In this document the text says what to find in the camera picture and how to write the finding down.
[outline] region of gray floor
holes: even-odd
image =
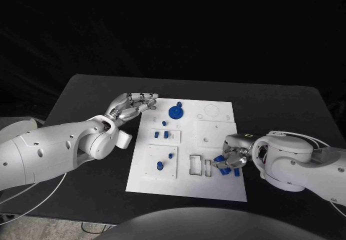
[[[104,229],[102,224],[83,223],[82,226],[94,233]],[[81,222],[29,216],[0,226],[0,240],[91,240],[98,235],[82,231]]]

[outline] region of table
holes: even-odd
[[[158,93],[163,98],[232,102],[239,133],[271,130],[301,133],[346,148],[318,91],[313,87],[75,75],[55,104],[45,127],[102,115],[121,93]],[[30,216],[120,224],[150,212],[180,207],[228,208],[275,218],[330,239],[346,238],[346,218],[307,189],[287,192],[261,179],[254,163],[244,167],[248,203],[125,192],[141,118],[121,129],[133,134],[125,150],[115,148],[102,160],[85,163]],[[46,198],[62,177],[42,182],[0,205],[1,213],[21,214]],[[1,199],[26,186],[7,189]]]

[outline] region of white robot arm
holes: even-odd
[[[133,136],[118,127],[156,109],[157,94],[124,93],[104,115],[82,122],[34,129],[0,144],[0,191],[46,181],[94,159],[115,146],[128,147]]]
[[[346,149],[314,149],[301,138],[271,131],[262,137],[228,135],[222,156],[225,161],[212,163],[216,168],[239,168],[252,160],[261,178],[277,188],[291,192],[307,188],[346,206]]]

